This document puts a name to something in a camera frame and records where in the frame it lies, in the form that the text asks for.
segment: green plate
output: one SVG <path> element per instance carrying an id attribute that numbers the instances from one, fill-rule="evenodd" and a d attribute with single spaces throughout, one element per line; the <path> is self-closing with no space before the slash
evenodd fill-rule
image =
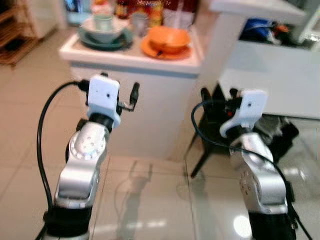
<path id="1" fill-rule="evenodd" d="M 88 48 L 101 51 L 116 51 L 119 49 L 126 49 L 129 48 L 134 41 L 132 32 L 127 28 L 123 30 L 123 33 L 117 39 L 110 43 L 101 43 L 95 40 L 91 37 L 90 33 L 84 30 L 82 27 L 79 27 L 78 35 L 83 45 Z"/>

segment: orange bowl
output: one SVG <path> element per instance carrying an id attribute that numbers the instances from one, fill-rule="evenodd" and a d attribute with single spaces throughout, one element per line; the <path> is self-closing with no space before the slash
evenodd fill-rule
<path id="1" fill-rule="evenodd" d="M 177 54 L 190 43 L 186 30 L 167 26 L 154 26 L 149 30 L 148 37 L 153 49 L 168 54 Z"/>

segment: black cable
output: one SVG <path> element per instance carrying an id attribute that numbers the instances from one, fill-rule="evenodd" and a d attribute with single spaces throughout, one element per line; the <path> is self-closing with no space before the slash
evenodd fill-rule
<path id="1" fill-rule="evenodd" d="M 70 81 L 70 82 L 66 82 L 63 85 L 61 85 L 60 87 L 58 87 L 50 95 L 50 97 L 46 101 L 46 103 L 45 103 L 45 105 L 43 107 L 43 110 L 41 112 L 39 123 L 38 123 L 37 137 L 36 137 L 36 156 L 37 156 L 38 167 L 39 167 L 42 183 L 43 183 L 44 190 L 45 190 L 46 200 L 47 200 L 47 204 L 48 204 L 48 212 L 50 212 L 51 209 L 53 208 L 53 200 L 52 200 L 51 190 L 50 190 L 50 186 L 49 186 L 49 183 L 48 183 L 48 179 L 47 179 L 47 176 L 46 176 L 46 171 L 45 171 L 43 160 L 42 160 L 42 148 L 41 148 L 42 128 L 43 128 L 46 112 L 47 112 L 47 110 L 49 108 L 50 103 L 54 99 L 54 97 L 62 89 L 64 89 L 65 87 L 70 86 L 70 85 L 76 85 L 77 86 L 78 84 L 79 83 L 77 81 Z M 46 229 L 47 229 L 47 226 L 46 226 L 46 224 L 44 224 L 43 228 L 41 229 L 41 231 L 39 232 L 38 236 L 36 237 L 36 240 L 38 240 L 38 239 L 40 239 L 42 237 L 42 235 L 44 234 Z"/>
<path id="2" fill-rule="evenodd" d="M 197 123 L 196 123 L 196 120 L 195 120 L 195 112 L 198 108 L 200 108 L 201 106 L 205 106 L 205 105 L 212 105 L 214 103 L 221 103 L 221 102 L 224 102 L 224 101 L 221 101 L 221 100 L 206 100 L 206 101 L 203 101 L 203 102 L 200 102 L 199 104 L 197 104 L 192 112 L 191 112 L 191 121 L 192 121 L 192 125 L 194 127 L 194 130 L 196 132 L 197 135 L 199 135 L 203 140 L 213 144 L 213 145 L 216 145 L 216 146 L 219 146 L 219 147 L 222 147 L 222 148 L 227 148 L 227 149 L 231 149 L 231 150 L 234 150 L 234 151 L 238 151 L 238 152 L 244 152 L 246 154 L 254 154 L 256 155 L 257 157 L 259 158 L 262 158 L 264 161 L 270 163 L 273 165 L 273 167 L 276 169 L 276 171 L 279 173 L 279 175 L 281 176 L 282 180 L 284 181 L 284 183 L 288 183 L 288 181 L 286 180 L 286 177 L 284 176 L 284 174 L 282 173 L 282 171 L 280 170 L 280 168 L 271 160 L 269 160 L 268 158 L 266 158 L 265 156 L 257 153 L 257 152 L 254 152 L 254 151 L 251 151 L 251 150 L 247 150 L 247 149 L 244 149 L 244 148 L 241 148 L 241 147 L 236 147 L 236 146 L 230 146 L 230 145 L 226 145 L 224 143 L 220 143 L 220 142 L 216 142 L 216 141 L 212 141 L 211 139 L 209 139 L 207 136 L 205 136 L 201 130 L 198 128 L 197 126 Z M 308 231 L 306 230 L 305 226 L 302 224 L 300 218 L 299 218 L 299 215 L 298 213 L 296 212 L 296 210 L 294 209 L 294 207 L 292 206 L 291 203 L 289 203 L 289 206 L 291 208 L 291 210 L 293 211 L 293 214 L 295 216 L 295 219 L 297 220 L 297 222 L 299 223 L 300 227 L 302 228 L 303 232 L 305 233 L 305 235 L 308 237 L 309 240 L 312 240 L 312 237 L 310 236 L 310 234 L 308 233 Z"/>

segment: orange plate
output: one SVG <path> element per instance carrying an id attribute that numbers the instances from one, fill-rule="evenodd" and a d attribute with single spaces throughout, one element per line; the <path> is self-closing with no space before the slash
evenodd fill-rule
<path id="1" fill-rule="evenodd" d="M 143 40 L 142 40 L 142 43 L 141 43 L 141 49 L 142 51 L 150 56 L 150 57 L 153 57 L 155 59 L 163 59 L 163 60 L 179 60 L 179 59 L 186 59 L 188 57 L 191 56 L 191 48 L 186 46 L 181 52 L 179 53 L 175 53 L 175 54 L 170 54 L 170 53 L 162 53 L 161 55 L 157 56 L 158 52 L 157 50 L 153 49 L 151 46 L 150 46 L 150 40 L 149 40 L 149 37 L 145 37 Z"/>

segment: stacked dishes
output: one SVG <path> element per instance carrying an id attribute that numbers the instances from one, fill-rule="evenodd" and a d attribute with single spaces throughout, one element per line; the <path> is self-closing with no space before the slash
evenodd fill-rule
<path id="1" fill-rule="evenodd" d="M 79 27 L 81 42 L 92 49 L 115 51 L 129 48 L 133 43 L 133 35 L 127 29 L 128 21 L 115 17 L 88 18 Z"/>
<path id="2" fill-rule="evenodd" d="M 186 30 L 167 26 L 155 26 L 141 43 L 142 51 L 150 57 L 178 60 L 190 57 L 190 37 Z"/>

